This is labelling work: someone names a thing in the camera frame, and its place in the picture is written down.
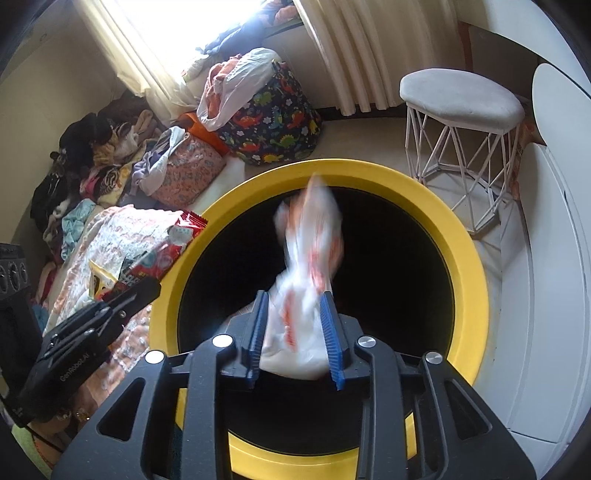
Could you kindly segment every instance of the red snack packet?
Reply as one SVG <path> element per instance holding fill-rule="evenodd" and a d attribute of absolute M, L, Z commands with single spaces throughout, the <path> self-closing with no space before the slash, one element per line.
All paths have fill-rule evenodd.
<path fill-rule="evenodd" d="M 177 258 L 185 251 L 188 244 L 199 235 L 207 225 L 207 220 L 193 212 L 183 212 L 176 223 L 168 229 L 166 240 L 133 263 L 127 272 L 119 276 L 113 289 L 105 294 L 108 301 L 144 277 L 161 280 L 170 270 Z"/>

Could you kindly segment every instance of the pink bag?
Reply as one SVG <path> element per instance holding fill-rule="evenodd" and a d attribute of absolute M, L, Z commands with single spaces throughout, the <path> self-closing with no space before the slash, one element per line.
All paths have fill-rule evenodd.
<path fill-rule="evenodd" d="M 217 177 L 226 160 L 208 143 L 190 134 L 169 156 L 162 185 L 151 197 L 183 209 Z"/>

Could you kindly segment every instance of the light blue cloth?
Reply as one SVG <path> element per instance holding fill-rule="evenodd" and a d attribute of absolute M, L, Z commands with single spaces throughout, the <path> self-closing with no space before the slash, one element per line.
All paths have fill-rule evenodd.
<path fill-rule="evenodd" d="M 76 247 L 76 242 L 82 236 L 84 223 L 96 206 L 96 203 L 89 199 L 82 200 L 76 208 L 61 219 L 61 230 L 64 238 L 61 243 L 61 258 L 65 262 Z"/>
<path fill-rule="evenodd" d="M 48 310 L 45 307 L 36 304 L 33 304 L 31 308 L 33 309 L 33 313 L 35 314 L 35 318 L 37 319 L 37 324 L 39 325 L 39 328 L 41 329 L 41 331 L 45 330 L 45 327 L 47 326 L 47 321 L 49 320 Z"/>

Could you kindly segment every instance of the metal screw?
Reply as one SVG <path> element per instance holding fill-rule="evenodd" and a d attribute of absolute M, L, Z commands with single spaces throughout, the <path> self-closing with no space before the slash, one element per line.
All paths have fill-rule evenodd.
<path fill-rule="evenodd" d="M 360 337 L 359 340 L 357 340 L 357 343 L 363 348 L 371 348 L 375 346 L 375 338 L 370 337 L 369 335 L 364 335 L 363 337 Z"/>
<path fill-rule="evenodd" d="M 214 346 L 218 347 L 218 348 L 226 348 L 227 346 L 230 346 L 233 343 L 234 339 L 229 336 L 229 335 L 216 335 L 215 337 L 213 337 L 212 339 L 212 343 L 214 344 Z"/>
<path fill-rule="evenodd" d="M 425 360 L 430 364 L 439 365 L 441 362 L 443 362 L 443 357 L 438 352 L 429 352 L 427 355 L 425 355 Z"/>
<path fill-rule="evenodd" d="M 159 364 L 164 360 L 164 354 L 160 350 L 150 350 L 146 353 L 145 359 L 149 364 Z"/>

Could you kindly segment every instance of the yellow bin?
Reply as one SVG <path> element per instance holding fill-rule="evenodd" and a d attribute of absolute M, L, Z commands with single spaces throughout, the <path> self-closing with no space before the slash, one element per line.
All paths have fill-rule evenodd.
<path fill-rule="evenodd" d="M 482 264 L 461 222 L 413 179 L 356 160 L 310 160 L 266 172 L 204 214 L 207 228 L 162 282 L 150 347 L 194 349 L 225 319 L 269 289 L 284 268 L 273 215 L 314 173 L 343 215 L 345 256 L 334 280 L 339 313 L 402 353 L 437 350 L 473 383 L 488 334 Z M 182 425 L 181 392 L 177 423 Z M 289 380 L 261 372 L 255 391 L 226 395 L 234 472 L 253 480 L 355 477 L 361 400 L 329 378 Z M 413 417 L 407 450 L 416 452 Z"/>

